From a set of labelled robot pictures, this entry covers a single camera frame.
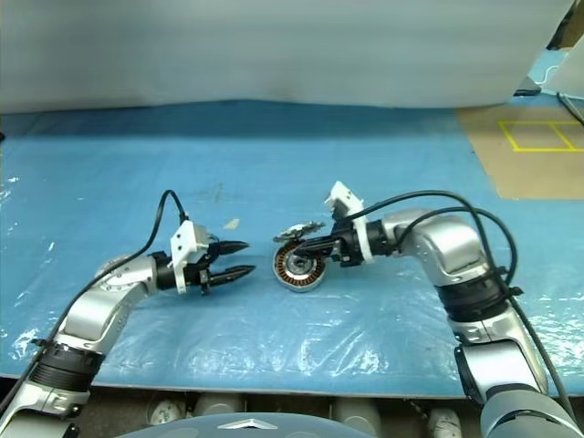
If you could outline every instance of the round metal part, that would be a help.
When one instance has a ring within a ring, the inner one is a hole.
[[[280,283],[293,292],[308,292],[316,287],[325,273],[322,258],[299,257],[294,250],[301,240],[290,241],[274,254],[274,274]]]

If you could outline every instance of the cardboard surface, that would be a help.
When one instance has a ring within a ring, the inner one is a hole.
[[[458,118],[506,199],[584,199],[584,128],[560,108],[462,109]]]

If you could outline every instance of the metal bracket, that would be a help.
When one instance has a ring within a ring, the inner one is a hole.
[[[172,270],[179,294],[186,292],[184,268],[187,263],[197,263],[209,247],[209,234],[204,226],[192,221],[182,222],[179,229],[171,237]]]

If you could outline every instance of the small white debris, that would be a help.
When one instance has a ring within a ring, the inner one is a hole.
[[[225,224],[223,229],[224,230],[235,230],[235,228],[237,228],[238,226],[239,226],[239,218],[236,217],[235,219],[232,219],[227,224]]]

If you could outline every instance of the blue plastic sheet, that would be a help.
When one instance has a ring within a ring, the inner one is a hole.
[[[584,393],[581,202],[499,199],[449,110],[224,102],[8,116],[0,194],[0,371],[107,259],[143,244],[161,192],[192,219],[251,247],[216,268],[257,270],[201,297],[164,292],[135,309],[97,383],[237,391],[462,395],[454,338],[414,260],[329,266],[293,294],[271,272],[273,235],[330,224],[342,180],[366,204],[419,189],[461,193],[500,215],[520,250],[516,284],[570,393]],[[406,207],[447,205],[439,200]],[[239,219],[235,230],[224,229]],[[154,250],[169,250],[168,206]],[[495,257],[505,240],[489,227]]]

